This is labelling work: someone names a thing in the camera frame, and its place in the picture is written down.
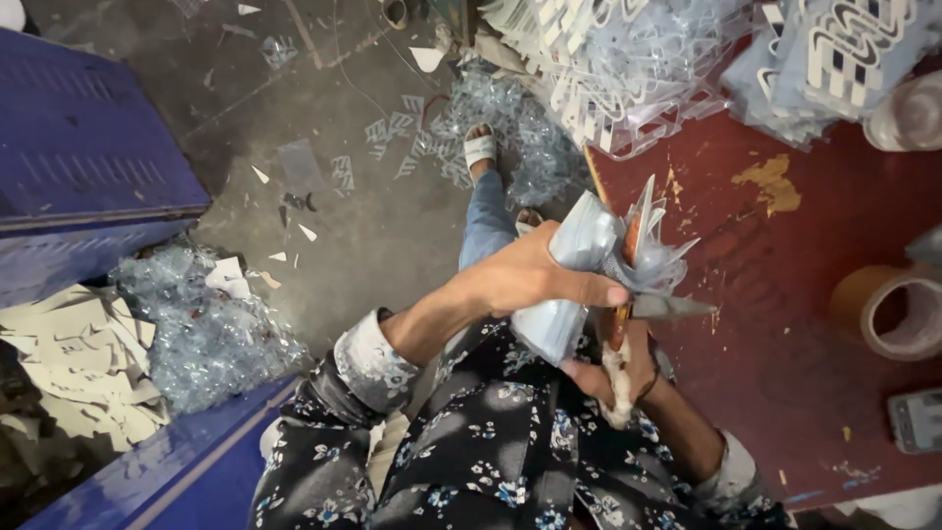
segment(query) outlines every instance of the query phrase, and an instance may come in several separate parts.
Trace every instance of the red worktable surface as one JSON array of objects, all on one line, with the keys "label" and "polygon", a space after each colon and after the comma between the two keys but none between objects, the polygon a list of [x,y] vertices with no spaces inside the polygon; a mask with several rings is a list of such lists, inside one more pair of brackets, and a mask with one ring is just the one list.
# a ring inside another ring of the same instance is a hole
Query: red worktable surface
[{"label": "red worktable surface", "polygon": [[[616,213],[655,174],[669,205],[664,242],[702,238],[675,294],[720,312],[654,332],[680,389],[745,444],[789,509],[942,482],[942,453],[900,452],[885,404],[942,386],[942,356],[891,361],[826,322],[837,282],[865,265],[906,265],[903,247],[942,222],[942,152],[883,153],[855,124],[830,138],[803,153],[724,112],[627,161],[587,152]],[[756,180],[777,200],[761,199]],[[768,214],[794,208],[795,194],[796,209]]]}]

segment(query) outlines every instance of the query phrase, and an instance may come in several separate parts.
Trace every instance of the smartphone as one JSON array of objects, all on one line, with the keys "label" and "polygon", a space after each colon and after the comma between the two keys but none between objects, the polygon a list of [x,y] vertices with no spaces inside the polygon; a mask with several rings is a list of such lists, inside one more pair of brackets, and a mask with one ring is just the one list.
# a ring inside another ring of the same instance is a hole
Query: smartphone
[{"label": "smartphone", "polygon": [[900,451],[920,455],[942,450],[942,389],[893,396],[887,404]]}]

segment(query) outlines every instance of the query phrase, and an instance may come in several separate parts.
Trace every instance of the hand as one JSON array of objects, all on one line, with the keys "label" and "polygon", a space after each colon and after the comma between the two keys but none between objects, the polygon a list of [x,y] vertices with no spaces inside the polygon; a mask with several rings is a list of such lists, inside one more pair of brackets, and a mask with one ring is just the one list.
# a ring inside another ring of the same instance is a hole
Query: hand
[{"label": "hand", "polygon": [[572,300],[585,306],[620,306],[628,291],[595,273],[562,268],[549,254],[549,241],[560,227],[547,221],[448,282],[460,299],[480,314],[507,316],[545,300]]},{"label": "hand", "polygon": [[[631,360],[623,362],[621,370],[626,372],[631,380],[628,398],[631,403],[635,403],[638,395],[649,389],[656,381],[654,359],[648,352],[647,322],[627,321],[625,335],[631,351]],[[601,366],[567,359],[562,361],[560,369],[569,375],[579,389],[587,395],[601,401],[609,408],[615,407],[615,393],[611,388],[611,381]]]}]

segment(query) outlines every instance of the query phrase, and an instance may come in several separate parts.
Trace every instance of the shirt sleeve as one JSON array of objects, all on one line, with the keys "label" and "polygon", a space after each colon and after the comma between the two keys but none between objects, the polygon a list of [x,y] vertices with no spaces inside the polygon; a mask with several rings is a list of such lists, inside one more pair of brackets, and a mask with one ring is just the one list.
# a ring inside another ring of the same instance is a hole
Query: shirt sleeve
[{"label": "shirt sleeve", "polygon": [[785,509],[766,496],[749,451],[729,432],[720,432],[726,440],[723,464],[691,492],[698,507],[719,517],[727,527],[787,527]]},{"label": "shirt sleeve", "polygon": [[376,495],[369,429],[408,403],[420,370],[393,351],[372,311],[282,406],[248,528],[362,528]]}]

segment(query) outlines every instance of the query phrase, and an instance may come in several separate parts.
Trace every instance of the wire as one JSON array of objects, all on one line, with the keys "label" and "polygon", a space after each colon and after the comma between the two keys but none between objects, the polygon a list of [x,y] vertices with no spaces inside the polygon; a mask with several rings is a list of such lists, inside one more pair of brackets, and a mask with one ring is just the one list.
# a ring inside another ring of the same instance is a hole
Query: wire
[{"label": "wire", "polygon": [[[367,16],[369,16],[370,18],[372,18],[372,15],[369,15],[369,11],[367,12]],[[376,103],[376,100],[375,100],[375,99],[369,97],[369,94],[367,94],[367,93],[364,92],[364,91],[361,91],[356,85],[354,85],[354,84],[353,84],[353,81],[350,81],[349,75],[347,75],[347,71],[344,70],[344,60],[343,60],[343,56],[340,55],[340,37],[337,36],[337,0],[333,0],[333,44],[334,44],[334,45],[336,46],[336,48],[337,48],[337,61],[339,61],[339,63],[340,63],[340,73],[344,75],[344,79],[347,79],[347,82],[349,83],[349,85],[352,86],[355,91],[358,91],[359,93],[361,93],[364,98],[368,99],[369,102],[372,103],[376,108],[378,108],[378,109],[380,110],[380,112],[382,112],[382,115],[385,116],[385,118],[388,120],[388,119],[389,119],[389,114],[386,114],[386,111],[383,110],[382,107],[380,107],[380,104],[379,104],[379,103]]]},{"label": "wire", "polygon": [[402,62],[406,63],[406,66],[409,67],[409,70],[413,71],[413,74],[418,76],[419,80],[422,81],[422,84],[425,85],[425,88],[429,89],[429,91],[431,91],[432,93],[437,94],[438,91],[431,87],[431,85],[425,80],[425,76],[420,74],[415,68],[413,68],[412,64],[408,60],[406,60],[405,57],[402,56],[402,54],[399,52],[398,49],[396,49],[396,45],[393,44],[393,42],[389,40],[389,37],[386,37],[386,32],[382,30],[382,28],[380,27],[380,23],[376,22],[376,19],[373,18],[373,13],[369,11],[368,0],[363,0],[363,6],[366,9],[366,13],[369,15],[369,20],[373,21],[373,25],[376,26],[376,28],[380,30],[380,35],[382,35],[382,37],[386,39],[386,42],[389,42],[389,46],[393,48],[393,51],[396,52],[396,55],[398,55],[399,58],[402,59]]}]

